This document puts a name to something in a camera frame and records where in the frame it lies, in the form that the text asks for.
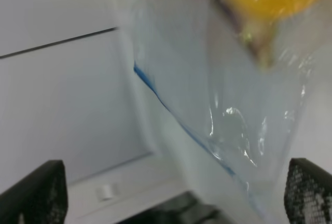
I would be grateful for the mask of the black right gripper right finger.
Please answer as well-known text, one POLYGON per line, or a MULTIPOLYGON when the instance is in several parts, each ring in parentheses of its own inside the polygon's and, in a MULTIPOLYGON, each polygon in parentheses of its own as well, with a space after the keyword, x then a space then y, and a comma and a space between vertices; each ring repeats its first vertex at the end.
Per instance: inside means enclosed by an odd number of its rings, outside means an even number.
POLYGON ((284 208, 289 223, 331 223, 331 174, 305 158, 292 158, 284 208))

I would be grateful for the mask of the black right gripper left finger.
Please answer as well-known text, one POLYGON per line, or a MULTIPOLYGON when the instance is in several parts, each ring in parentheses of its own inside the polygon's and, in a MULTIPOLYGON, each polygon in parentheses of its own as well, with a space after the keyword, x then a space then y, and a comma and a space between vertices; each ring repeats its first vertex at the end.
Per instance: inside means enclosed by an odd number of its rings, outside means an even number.
POLYGON ((49 160, 1 193, 1 223, 65 223, 68 193, 62 160, 49 160))

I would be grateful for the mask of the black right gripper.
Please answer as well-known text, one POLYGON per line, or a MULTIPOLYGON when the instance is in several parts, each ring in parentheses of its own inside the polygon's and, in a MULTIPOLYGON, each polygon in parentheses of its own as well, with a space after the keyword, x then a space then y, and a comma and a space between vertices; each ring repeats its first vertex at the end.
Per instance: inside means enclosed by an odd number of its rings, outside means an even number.
POLYGON ((120 223, 228 223, 228 219, 215 206, 185 192, 120 223))

